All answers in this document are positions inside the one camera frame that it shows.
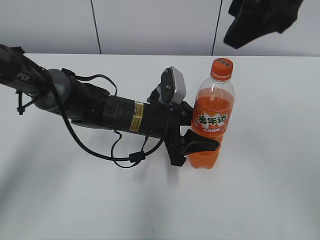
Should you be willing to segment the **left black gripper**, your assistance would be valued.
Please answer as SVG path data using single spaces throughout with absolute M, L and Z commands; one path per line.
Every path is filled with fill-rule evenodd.
M 157 120 L 164 124 L 160 140 L 165 144 L 170 164 L 182 166 L 186 162 L 187 155 L 200 152 L 214 152 L 220 146 L 215 139 L 206 138 L 188 129 L 185 135 L 181 135 L 181 126 L 190 126 L 193 107 L 186 101 L 181 103 L 165 103 L 161 99 L 159 89 L 151 92 L 147 102 L 155 113 Z

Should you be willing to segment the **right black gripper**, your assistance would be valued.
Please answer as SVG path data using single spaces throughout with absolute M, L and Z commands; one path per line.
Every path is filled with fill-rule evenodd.
M 239 49 L 262 36 L 282 34 L 297 20 L 302 3 L 302 0 L 232 0 L 228 13 L 235 18 L 223 42 Z

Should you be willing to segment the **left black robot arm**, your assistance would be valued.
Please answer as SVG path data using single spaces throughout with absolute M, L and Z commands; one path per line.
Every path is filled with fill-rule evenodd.
M 15 89 L 19 97 L 29 96 L 31 105 L 61 116 L 75 142 L 90 155 L 115 164 L 123 161 L 89 150 L 73 125 L 157 138 L 165 144 L 171 165 L 178 167 L 187 155 L 212 152 L 220 146 L 219 141 L 192 130 L 181 135 L 181 127 L 191 125 L 194 109 L 185 102 L 184 77 L 175 67 L 162 72 L 145 103 L 110 94 L 91 84 L 92 79 L 66 68 L 45 69 L 26 57 L 21 47 L 0 47 L 0 83 Z

